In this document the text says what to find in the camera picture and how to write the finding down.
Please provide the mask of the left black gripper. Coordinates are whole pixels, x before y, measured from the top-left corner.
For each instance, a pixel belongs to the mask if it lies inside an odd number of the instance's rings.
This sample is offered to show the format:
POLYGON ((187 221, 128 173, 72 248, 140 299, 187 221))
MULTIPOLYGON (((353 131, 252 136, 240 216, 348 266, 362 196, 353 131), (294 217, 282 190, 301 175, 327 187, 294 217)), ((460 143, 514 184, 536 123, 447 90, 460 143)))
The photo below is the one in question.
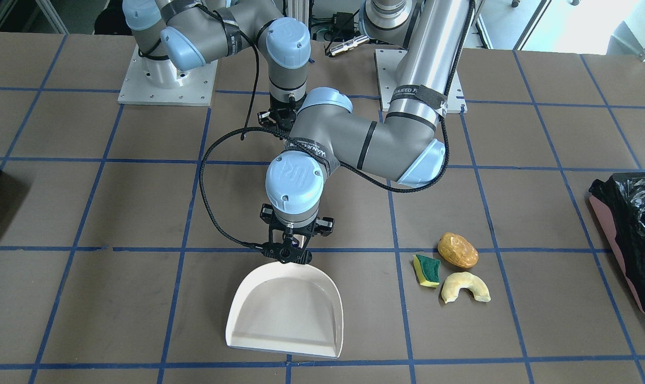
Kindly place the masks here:
POLYGON ((335 220, 332 217, 315 217, 309 224, 293 228, 287 226, 274 214, 269 204, 261 207, 260 218, 269 225, 268 241, 259 246, 266 257, 279 262, 307 265, 312 253, 307 250, 310 239, 316 235, 329 236, 333 232, 335 220))

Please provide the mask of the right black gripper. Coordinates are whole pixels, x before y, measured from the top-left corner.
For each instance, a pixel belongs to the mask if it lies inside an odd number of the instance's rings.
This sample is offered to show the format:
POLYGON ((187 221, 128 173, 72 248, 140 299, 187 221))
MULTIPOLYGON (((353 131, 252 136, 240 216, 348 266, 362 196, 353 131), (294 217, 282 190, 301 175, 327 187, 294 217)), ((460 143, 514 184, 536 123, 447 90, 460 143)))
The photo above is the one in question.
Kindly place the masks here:
POLYGON ((285 105, 275 102, 268 111, 261 111, 257 114, 258 123, 261 127, 278 130, 281 133, 289 134, 297 118, 297 111, 302 102, 294 102, 285 105))

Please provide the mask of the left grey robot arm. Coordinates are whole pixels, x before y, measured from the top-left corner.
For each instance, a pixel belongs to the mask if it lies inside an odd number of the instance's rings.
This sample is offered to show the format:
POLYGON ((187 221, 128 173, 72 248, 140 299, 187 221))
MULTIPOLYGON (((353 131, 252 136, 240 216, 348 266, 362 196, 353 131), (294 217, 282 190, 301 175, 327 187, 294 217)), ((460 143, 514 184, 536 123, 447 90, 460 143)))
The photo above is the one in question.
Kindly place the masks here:
POLYGON ((282 263, 308 264, 308 241, 332 233, 320 218, 325 182, 344 167, 373 184, 395 184, 393 192, 415 193, 435 184, 449 161, 445 116, 476 1, 367 2, 364 31, 403 51, 375 53, 380 122, 354 114, 349 97, 329 88, 308 92, 285 147, 266 173, 268 204, 261 218, 268 240, 256 246, 282 263))

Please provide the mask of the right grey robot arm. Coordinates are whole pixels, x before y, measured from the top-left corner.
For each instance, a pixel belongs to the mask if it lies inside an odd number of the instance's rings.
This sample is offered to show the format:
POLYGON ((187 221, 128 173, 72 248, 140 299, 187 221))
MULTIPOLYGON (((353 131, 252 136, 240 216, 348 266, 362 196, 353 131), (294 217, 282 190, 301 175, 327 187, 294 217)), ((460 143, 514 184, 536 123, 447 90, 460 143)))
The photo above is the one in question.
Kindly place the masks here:
POLYGON ((219 59, 253 49, 268 64, 266 128, 288 132, 307 95, 310 34, 272 1, 124 1, 136 39, 119 95, 132 105, 208 106, 219 59))

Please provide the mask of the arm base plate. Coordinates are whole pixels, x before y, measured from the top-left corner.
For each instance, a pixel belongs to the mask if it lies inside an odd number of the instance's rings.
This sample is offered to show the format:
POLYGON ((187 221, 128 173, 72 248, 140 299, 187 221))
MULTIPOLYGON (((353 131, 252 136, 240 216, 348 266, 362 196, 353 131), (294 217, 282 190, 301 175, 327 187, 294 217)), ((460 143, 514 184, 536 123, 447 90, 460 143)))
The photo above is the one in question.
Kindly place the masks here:
POLYGON ((444 94, 450 70, 433 69, 432 64, 412 59, 405 49, 380 48, 375 50, 381 111, 389 112, 395 88, 402 84, 427 85, 444 94))
POLYGON ((208 107, 217 61, 181 71, 170 60, 142 58, 135 47, 117 101, 123 105, 208 107))

